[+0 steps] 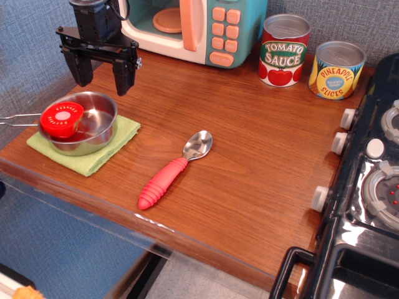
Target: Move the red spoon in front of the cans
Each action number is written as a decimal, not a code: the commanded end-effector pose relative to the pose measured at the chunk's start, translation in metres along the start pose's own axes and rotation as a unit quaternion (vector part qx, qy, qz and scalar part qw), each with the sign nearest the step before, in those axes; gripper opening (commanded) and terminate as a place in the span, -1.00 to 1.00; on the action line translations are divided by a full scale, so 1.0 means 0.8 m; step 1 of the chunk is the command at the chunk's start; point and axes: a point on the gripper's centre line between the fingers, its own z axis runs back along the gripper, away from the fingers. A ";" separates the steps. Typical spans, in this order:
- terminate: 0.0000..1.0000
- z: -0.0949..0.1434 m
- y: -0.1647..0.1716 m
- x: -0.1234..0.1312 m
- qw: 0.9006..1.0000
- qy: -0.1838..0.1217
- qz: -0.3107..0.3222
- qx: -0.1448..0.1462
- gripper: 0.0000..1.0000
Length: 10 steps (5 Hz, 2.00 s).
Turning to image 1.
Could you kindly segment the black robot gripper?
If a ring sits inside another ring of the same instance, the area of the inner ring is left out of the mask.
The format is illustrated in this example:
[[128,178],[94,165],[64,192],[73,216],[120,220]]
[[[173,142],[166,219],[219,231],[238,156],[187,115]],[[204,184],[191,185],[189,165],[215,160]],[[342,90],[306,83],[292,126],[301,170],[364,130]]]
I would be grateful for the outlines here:
[[122,34],[122,22],[130,15],[119,5],[73,5],[75,27],[58,27],[61,52],[76,82],[81,87],[91,83],[91,61],[112,63],[118,96],[124,96],[135,84],[135,71],[142,66],[138,42]]

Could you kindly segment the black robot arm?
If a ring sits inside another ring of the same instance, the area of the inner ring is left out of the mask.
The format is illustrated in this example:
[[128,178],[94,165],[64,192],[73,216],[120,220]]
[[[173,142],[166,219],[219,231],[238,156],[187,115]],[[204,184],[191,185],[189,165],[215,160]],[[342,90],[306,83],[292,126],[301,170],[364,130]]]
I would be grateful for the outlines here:
[[60,49],[66,64],[81,87],[94,77],[92,61],[112,64],[117,94],[124,96],[135,84],[135,72],[142,63],[139,43],[122,33],[122,21],[130,15],[130,5],[123,16],[118,1],[70,1],[76,27],[58,27]]

